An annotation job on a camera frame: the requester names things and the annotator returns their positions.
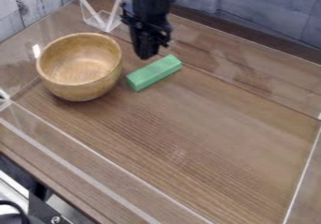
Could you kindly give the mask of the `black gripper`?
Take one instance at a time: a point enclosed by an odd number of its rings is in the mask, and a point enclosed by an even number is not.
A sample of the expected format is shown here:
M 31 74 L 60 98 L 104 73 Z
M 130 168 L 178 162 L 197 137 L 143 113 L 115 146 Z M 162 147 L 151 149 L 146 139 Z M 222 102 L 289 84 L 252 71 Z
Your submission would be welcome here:
M 171 0 L 130 0 L 121 7 L 135 54 L 147 60 L 158 54 L 159 46 L 167 48 L 171 44 Z

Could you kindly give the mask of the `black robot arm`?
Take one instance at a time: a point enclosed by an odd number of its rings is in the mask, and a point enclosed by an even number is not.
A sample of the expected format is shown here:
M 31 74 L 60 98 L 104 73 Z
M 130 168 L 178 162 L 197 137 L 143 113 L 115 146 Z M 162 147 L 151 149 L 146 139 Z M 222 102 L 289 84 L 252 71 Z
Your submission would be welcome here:
M 135 54 L 142 60 L 147 60 L 158 54 L 161 46 L 170 46 L 171 0 L 130 0 L 123 2 L 121 7 L 122 23 L 130 28 Z

